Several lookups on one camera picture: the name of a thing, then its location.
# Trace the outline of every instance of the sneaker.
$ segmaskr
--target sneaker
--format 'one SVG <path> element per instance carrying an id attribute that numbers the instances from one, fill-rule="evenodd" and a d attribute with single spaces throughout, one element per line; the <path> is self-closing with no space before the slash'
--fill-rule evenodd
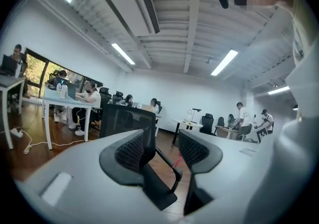
<path id="1" fill-rule="evenodd" d="M 59 113 L 59 118 L 61 119 L 61 121 L 67 121 L 67 118 L 66 118 L 66 115 L 64 114 L 64 112 Z"/>
<path id="2" fill-rule="evenodd" d="M 57 113 L 54 114 L 54 122 L 59 122 L 60 118 L 59 115 Z"/>
<path id="3" fill-rule="evenodd" d="M 69 124 L 69 129 L 75 129 L 76 128 L 76 123 L 74 123 L 74 122 L 70 122 L 70 124 Z"/>
<path id="4" fill-rule="evenodd" d="M 76 134 L 77 136 L 84 136 L 85 132 L 82 131 L 82 130 L 77 130 L 77 131 L 75 131 L 75 134 Z"/>

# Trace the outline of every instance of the white t-shirt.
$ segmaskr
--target white t-shirt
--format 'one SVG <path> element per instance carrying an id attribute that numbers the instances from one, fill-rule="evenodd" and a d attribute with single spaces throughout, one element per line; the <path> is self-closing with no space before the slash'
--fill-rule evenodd
<path id="1" fill-rule="evenodd" d="M 252 124 L 250 114 L 247 111 L 246 107 L 242 107 L 239 111 L 239 118 L 243 118 L 244 121 L 241 126 L 249 126 Z"/>
<path id="2" fill-rule="evenodd" d="M 266 118 L 268 120 L 267 122 L 265 122 L 265 127 L 267 127 L 267 126 L 269 126 L 269 124 L 271 124 L 271 126 L 269 128 L 267 128 L 267 131 L 273 131 L 273 126 L 272 126 L 273 117 L 269 114 L 264 118 Z"/>
<path id="3" fill-rule="evenodd" d="M 101 95 L 100 95 L 99 92 L 94 91 L 94 92 L 92 93 L 92 95 L 89 96 L 89 94 L 85 91 L 85 92 L 83 93 L 83 97 L 84 97 L 84 98 L 87 98 L 87 97 L 94 98 L 95 101 L 92 103 L 92 104 L 93 104 L 93 107 L 95 107 L 95 108 L 100 108 L 100 106 L 101 106 Z"/>

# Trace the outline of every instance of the white wall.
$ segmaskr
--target white wall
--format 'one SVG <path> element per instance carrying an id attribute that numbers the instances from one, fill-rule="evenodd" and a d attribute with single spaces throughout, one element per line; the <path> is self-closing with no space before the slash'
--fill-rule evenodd
<path id="1" fill-rule="evenodd" d="M 152 98 L 161 101 L 163 109 L 159 127 L 169 131 L 176 129 L 176 123 L 171 118 L 184 120 L 187 118 L 188 109 L 192 108 L 202 109 L 201 112 L 195 113 L 195 122 L 199 122 L 206 113 L 214 116 L 213 132 L 220 116 L 223 116 L 225 121 L 230 113 L 238 116 L 236 104 L 240 101 L 240 90 L 212 80 L 135 70 L 119 80 L 117 90 L 123 92 L 124 97 L 131 94 L 134 102 L 149 105 Z"/>
<path id="2" fill-rule="evenodd" d="M 261 114 L 263 109 L 267 109 L 268 113 L 273 116 L 274 134 L 280 133 L 283 125 L 295 119 L 297 116 L 297 112 L 293 111 L 283 103 L 274 101 L 274 99 L 270 96 L 255 98 L 253 115 L 256 114 L 258 125 L 261 124 L 262 118 L 264 117 Z"/>
<path id="3" fill-rule="evenodd" d="M 11 55 L 16 44 L 67 69 L 115 88 L 120 68 L 35 0 L 18 11 L 0 42 L 2 55 Z"/>

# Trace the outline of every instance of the chair armrest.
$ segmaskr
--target chair armrest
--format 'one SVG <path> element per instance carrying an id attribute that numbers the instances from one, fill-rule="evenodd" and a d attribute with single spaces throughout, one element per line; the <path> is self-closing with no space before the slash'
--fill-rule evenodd
<path id="1" fill-rule="evenodd" d="M 174 172 L 174 174 L 175 174 L 176 180 L 175 180 L 175 183 L 174 183 L 173 187 L 172 187 L 171 190 L 170 190 L 171 192 L 174 192 L 174 191 L 176 190 L 177 186 L 178 186 L 178 183 L 181 181 L 181 178 L 183 177 L 183 171 L 179 170 L 179 169 L 176 168 L 176 167 L 173 167 L 173 162 L 171 162 L 171 161 L 169 160 L 169 158 L 167 158 L 167 157 L 161 152 L 161 150 L 158 149 L 157 147 L 156 147 L 156 152 L 157 152 L 157 154 L 162 158 L 162 160 L 164 160 L 165 163 L 170 166 L 170 168 L 173 170 L 173 172 Z"/>

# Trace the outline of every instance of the power strip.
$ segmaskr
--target power strip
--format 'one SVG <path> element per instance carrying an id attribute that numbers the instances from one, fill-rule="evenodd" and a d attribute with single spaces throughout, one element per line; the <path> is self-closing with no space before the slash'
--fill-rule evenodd
<path id="1" fill-rule="evenodd" d="M 19 138 L 23 137 L 23 133 L 21 131 L 18 131 L 16 128 L 11 129 L 10 132 Z"/>

